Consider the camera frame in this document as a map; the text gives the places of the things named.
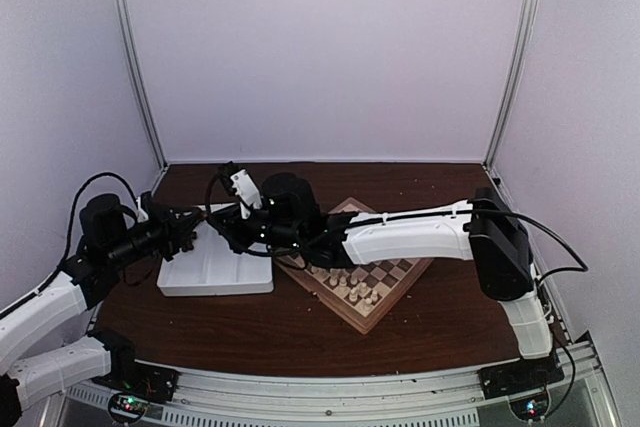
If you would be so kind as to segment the wooden chess board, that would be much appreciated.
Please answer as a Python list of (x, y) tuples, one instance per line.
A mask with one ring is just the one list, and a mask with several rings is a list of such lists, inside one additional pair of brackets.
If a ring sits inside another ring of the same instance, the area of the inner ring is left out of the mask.
[(276, 261), (295, 282), (363, 335), (405, 297), (431, 264), (430, 259), (409, 258), (327, 270), (305, 262), (299, 254)]

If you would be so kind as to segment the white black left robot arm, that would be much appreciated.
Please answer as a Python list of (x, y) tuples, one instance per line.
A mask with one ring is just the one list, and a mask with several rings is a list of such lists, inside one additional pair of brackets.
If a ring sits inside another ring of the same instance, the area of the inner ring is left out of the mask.
[(126, 393), (150, 390), (135, 362), (135, 347), (111, 329), (94, 329), (79, 340), (37, 356), (26, 351), (65, 322), (97, 307), (124, 270), (147, 257), (172, 260), (193, 249), (199, 207), (171, 207), (144, 193), (138, 208), (112, 193), (91, 199), (80, 211), (75, 255), (65, 258), (43, 284), (1, 313), (1, 423), (15, 425), (23, 412), (54, 393), (89, 379), (106, 379)]

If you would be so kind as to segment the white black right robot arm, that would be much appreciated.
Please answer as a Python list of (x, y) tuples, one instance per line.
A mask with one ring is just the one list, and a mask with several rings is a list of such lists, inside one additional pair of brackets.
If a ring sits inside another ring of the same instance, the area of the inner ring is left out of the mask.
[(526, 229), (488, 188), (442, 207), (396, 213), (324, 213), (309, 182), (290, 172), (255, 184), (244, 169), (224, 165), (212, 180), (236, 203), (205, 209), (207, 223), (237, 254), (298, 254), (311, 266), (354, 269), (395, 259), (471, 261), (483, 294), (503, 308), (523, 359), (519, 387), (535, 387), (551, 371), (553, 336), (534, 279)]

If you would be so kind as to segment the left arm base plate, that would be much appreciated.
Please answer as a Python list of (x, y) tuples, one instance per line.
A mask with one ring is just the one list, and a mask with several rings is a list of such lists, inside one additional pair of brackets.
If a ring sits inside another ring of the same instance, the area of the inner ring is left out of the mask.
[(128, 380), (110, 373), (93, 378), (92, 382), (153, 403), (164, 404), (173, 400), (178, 379), (179, 373), (175, 369), (136, 362), (135, 372)]

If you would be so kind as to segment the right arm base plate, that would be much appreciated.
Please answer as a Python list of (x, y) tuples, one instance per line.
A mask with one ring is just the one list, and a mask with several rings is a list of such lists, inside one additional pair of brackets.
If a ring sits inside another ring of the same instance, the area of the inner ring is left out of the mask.
[(552, 357), (484, 367), (478, 376), (486, 400), (545, 388), (565, 377), (564, 370)]

